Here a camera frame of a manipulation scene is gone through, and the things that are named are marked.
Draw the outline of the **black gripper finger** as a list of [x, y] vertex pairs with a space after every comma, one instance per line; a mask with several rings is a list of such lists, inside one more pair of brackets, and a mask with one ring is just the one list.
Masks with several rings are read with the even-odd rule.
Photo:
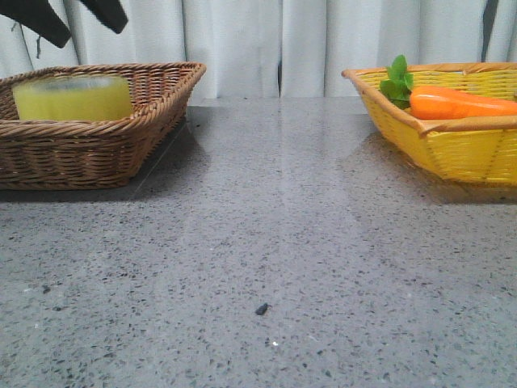
[[81, 0], [81, 3], [115, 34], [120, 34], [128, 23], [120, 0]]
[[71, 37], [69, 29], [46, 0], [1, 0], [1, 15], [31, 29], [62, 49]]

